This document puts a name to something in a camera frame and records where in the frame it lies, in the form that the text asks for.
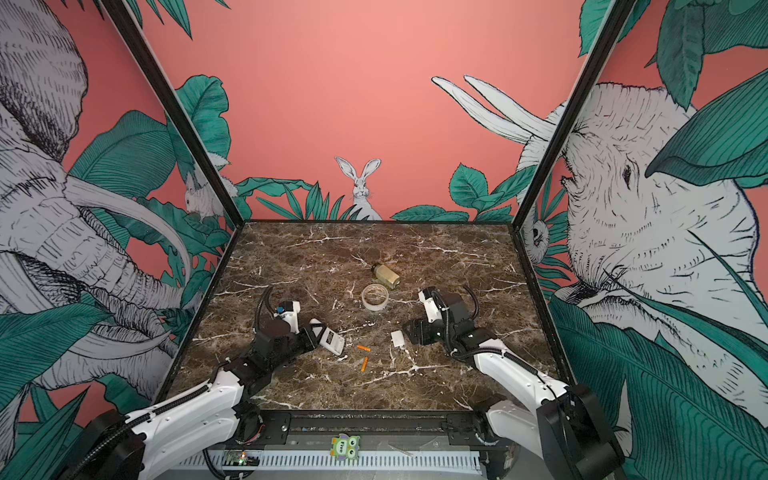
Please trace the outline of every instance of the roll of tape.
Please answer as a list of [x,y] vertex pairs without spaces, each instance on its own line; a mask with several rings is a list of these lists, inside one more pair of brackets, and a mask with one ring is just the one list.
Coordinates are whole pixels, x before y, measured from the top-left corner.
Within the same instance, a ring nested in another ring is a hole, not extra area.
[[[370,303],[366,302],[366,293],[372,292],[374,290],[384,295],[384,301],[378,305],[371,305]],[[386,287],[381,283],[371,283],[366,288],[362,289],[362,293],[360,293],[360,299],[362,300],[362,304],[365,308],[371,312],[378,312],[379,310],[382,310],[389,302],[389,290],[387,290]]]

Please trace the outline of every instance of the elephant eye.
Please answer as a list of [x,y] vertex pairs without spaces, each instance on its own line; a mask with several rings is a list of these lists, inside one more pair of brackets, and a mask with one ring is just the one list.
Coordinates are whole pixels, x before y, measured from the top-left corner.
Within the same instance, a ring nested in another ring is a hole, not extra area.
[[624,174],[622,176],[624,177],[624,182],[627,184],[627,188],[629,188],[629,180],[632,178],[632,169],[629,165],[624,167]]

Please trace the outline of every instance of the brown marble surface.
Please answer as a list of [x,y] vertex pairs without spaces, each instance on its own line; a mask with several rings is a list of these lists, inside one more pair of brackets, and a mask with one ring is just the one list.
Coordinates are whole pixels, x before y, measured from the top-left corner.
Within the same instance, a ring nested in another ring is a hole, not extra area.
[[[371,265],[386,262],[402,278],[378,313],[362,306]],[[175,395],[210,375],[219,359],[250,344],[253,309],[269,284],[273,306],[301,302],[300,323],[317,318],[341,333],[341,357],[319,347],[279,369],[257,398],[268,409],[461,410],[492,393],[511,398],[489,377],[450,359],[442,346],[394,348],[390,333],[424,318],[418,291],[437,286],[480,299],[479,326],[495,331],[533,366],[556,376],[554,360],[506,226],[401,223],[249,223],[171,387]],[[363,352],[357,345],[371,349]],[[368,356],[365,372],[360,372]]]

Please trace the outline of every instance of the green leaf illustration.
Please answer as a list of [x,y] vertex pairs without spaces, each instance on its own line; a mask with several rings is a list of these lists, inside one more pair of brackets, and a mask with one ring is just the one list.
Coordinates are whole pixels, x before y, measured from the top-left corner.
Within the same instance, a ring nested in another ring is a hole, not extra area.
[[708,339],[715,342],[728,353],[733,355],[748,369],[752,370],[755,376],[761,382],[768,385],[768,349],[758,339],[742,330],[734,329],[713,320],[704,315],[694,312],[680,306],[669,305],[657,302],[637,295],[629,289],[624,288],[616,279],[610,277],[623,290],[629,292],[639,302],[648,305],[650,308],[680,320],[689,327],[695,329]]
[[129,111],[85,148],[69,174],[124,197],[145,198],[165,183],[174,166],[165,125]]
[[213,274],[207,270],[198,270],[190,276],[190,281],[184,287],[184,294],[181,296],[181,305],[187,305],[190,300],[198,293],[205,292],[210,284]]
[[632,31],[634,24],[636,24],[637,21],[640,20],[640,18],[643,16],[645,9],[648,8],[648,5],[650,5],[650,0],[637,0],[635,2],[634,7],[632,7],[632,12],[630,12],[629,18],[627,18],[627,23],[624,24],[624,30],[621,31],[621,35],[619,35],[619,39],[617,41],[624,40],[624,37],[626,37],[627,34]]
[[0,472],[0,480],[39,480],[50,478],[58,468],[67,435],[78,415],[85,390],[58,410],[32,434]]
[[208,238],[205,239],[205,246],[211,248],[225,247],[229,241],[229,232],[226,230],[216,229],[208,234]]
[[559,266],[560,268],[570,270],[571,266],[568,265],[566,262],[562,262],[554,257],[544,257],[544,259],[541,261],[542,265],[547,266]]
[[280,205],[273,204],[272,202],[270,202],[266,198],[257,197],[256,200],[258,200],[259,203],[261,203],[265,207],[269,208],[270,210],[272,210],[276,214],[281,215],[281,216],[287,218],[288,220],[301,220],[296,215],[290,213],[288,210],[282,208]]
[[327,220],[328,219],[328,205],[331,203],[331,194],[326,195],[326,199],[323,200],[323,204],[320,205],[319,213],[316,213],[315,220]]
[[632,464],[639,475],[768,478],[765,429],[673,353],[634,329],[592,323],[582,309],[556,296],[550,298],[549,309],[574,373],[595,392],[611,425],[626,382]]
[[189,38],[192,38],[192,30],[190,28],[190,18],[187,15],[187,6],[184,4],[184,0],[157,0],[160,5],[163,5],[165,11],[170,14],[170,17],[184,29]]
[[[283,189],[285,190],[286,197],[288,197],[288,204],[290,205],[290,209],[293,210],[293,214],[296,215],[300,219],[304,219],[304,214],[301,211],[301,205],[299,205],[299,201],[296,199],[296,195],[293,194],[292,191],[285,185],[283,185]],[[306,211],[306,218],[307,220],[310,218],[310,213],[312,213],[309,209]]]
[[97,380],[104,385],[104,400],[108,401],[122,415],[134,410],[145,409],[150,405],[149,399],[139,395],[123,377],[109,373]]
[[747,15],[731,15],[727,0],[704,9],[704,52],[737,46],[768,47],[768,2],[755,5]]
[[758,315],[760,315],[760,318],[763,319],[765,324],[768,324],[768,306],[752,291],[749,285],[746,284],[743,278],[736,273],[736,271],[732,268],[728,262],[726,262],[720,255],[717,254],[712,248],[710,248],[709,245],[707,245],[704,240],[701,240],[694,232],[688,230],[688,233],[694,236],[696,240],[701,243],[704,248],[710,251],[712,255],[717,259],[718,262],[720,262],[720,265],[723,266],[725,270],[728,271],[728,274],[730,277],[738,284],[739,288],[741,288],[741,291],[744,292],[744,295],[747,297],[747,299],[750,301],[750,304],[755,309]]
[[757,2],[762,0],[730,0],[728,2],[728,11],[731,15],[741,15],[753,6]]
[[768,70],[699,110],[648,165],[694,185],[768,174]]
[[[160,3],[168,10],[167,3],[178,3],[178,0],[160,0]],[[200,135],[205,149],[213,154],[227,158],[230,153],[230,128],[221,114],[229,110],[230,103],[227,93],[221,86],[221,80],[216,77],[198,75],[189,78],[181,88],[176,90],[181,105],[192,120],[192,125]],[[167,118],[168,134],[172,140],[176,162],[179,164],[179,173],[186,182],[187,175],[194,178],[195,162],[187,144],[181,139],[176,126]]]
[[530,167],[515,172],[515,174],[511,175],[507,180],[501,182],[498,187],[494,188],[491,192],[492,194],[504,192],[504,196],[498,199],[498,202],[494,207],[503,204],[505,201],[522,192],[524,188],[531,184],[535,173],[536,166],[531,165]]
[[139,4],[137,0],[126,0],[128,2],[128,6],[131,7],[131,10],[134,13],[134,17],[136,17],[136,21],[139,22],[139,26],[144,26],[144,19],[141,17],[141,10],[139,9]]
[[475,222],[500,222],[509,223],[515,218],[510,214],[512,207],[507,206],[503,208],[497,208],[495,210],[488,210],[475,217]]
[[329,217],[331,220],[338,220],[338,218],[339,218],[339,208],[341,208],[341,200],[343,200],[343,199],[344,199],[344,196],[342,195],[333,204],[333,208],[331,208],[331,214],[330,214],[330,217]]
[[56,405],[53,404],[51,397],[48,396],[48,390],[33,385],[29,389],[29,393],[32,397],[32,405],[35,407],[35,415],[38,417],[38,422],[47,422],[58,412]]
[[93,325],[112,314],[98,306],[72,303],[25,315],[0,315],[0,409],[22,386],[49,369]]
[[232,199],[235,203],[235,207],[237,207],[237,211],[240,212],[240,216],[244,220],[250,220],[250,218],[253,216],[253,211],[250,209],[250,206],[248,205],[248,201],[245,197],[234,197]]
[[317,220],[317,213],[320,210],[320,207],[323,205],[323,192],[320,190],[320,183],[317,182],[310,188],[310,192],[306,195],[306,202],[305,202],[305,211],[306,211],[306,219],[308,220],[310,218],[310,214],[312,214]]
[[451,177],[449,191],[457,205],[472,208],[472,202],[478,197],[488,195],[488,181],[481,171],[459,164]]
[[552,255],[557,255],[558,253],[567,253],[567,252],[568,252],[567,245],[554,245],[553,247],[549,247],[547,249],[547,256],[551,257]]
[[312,185],[309,185],[304,180],[280,180],[277,178],[258,177],[247,178],[235,185],[235,187],[237,187],[238,197],[251,195],[254,190],[264,192],[270,197],[282,197],[286,193],[286,188],[290,190],[297,188],[303,188],[304,190],[312,189]]
[[505,195],[505,192],[497,192],[495,194],[491,195],[483,195],[482,197],[477,197],[475,201],[472,202],[472,208],[477,210],[478,212],[484,212],[489,208],[497,207],[501,204],[499,200],[503,198]]
[[160,15],[160,9],[157,8],[157,3],[155,2],[155,0],[147,0],[147,3],[154,11],[154,14],[157,15],[157,17],[160,19],[160,23],[165,25],[165,22],[163,22],[163,17]]
[[555,279],[563,279],[563,280],[570,280],[571,278],[566,275],[561,270],[558,270],[556,268],[542,268],[540,266],[534,266],[533,270],[536,270],[536,273],[541,278],[546,278],[549,280],[555,280]]
[[430,221],[433,217],[442,215],[445,213],[445,208],[436,207],[435,205],[416,205],[415,207],[406,208],[392,215],[393,220],[399,222],[426,222]]
[[672,99],[690,106],[704,60],[704,7],[667,5],[657,48],[659,75]]
[[469,214],[466,212],[445,212],[430,218],[431,222],[466,222],[469,221]]
[[598,36],[603,18],[611,6],[611,0],[584,0],[579,17],[579,36],[581,37],[581,53],[579,56],[589,53],[592,44]]

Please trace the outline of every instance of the white cable tray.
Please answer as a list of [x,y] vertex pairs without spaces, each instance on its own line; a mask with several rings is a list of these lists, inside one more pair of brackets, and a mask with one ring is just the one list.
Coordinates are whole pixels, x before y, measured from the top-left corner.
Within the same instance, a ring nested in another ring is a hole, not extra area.
[[[247,450],[258,458],[258,466],[227,466],[238,470],[387,470],[430,471],[483,475],[478,452],[401,452],[361,451],[357,460],[339,461],[326,450]],[[221,469],[224,451],[210,450],[210,459]],[[206,469],[203,453],[197,453],[174,467],[174,470]]]

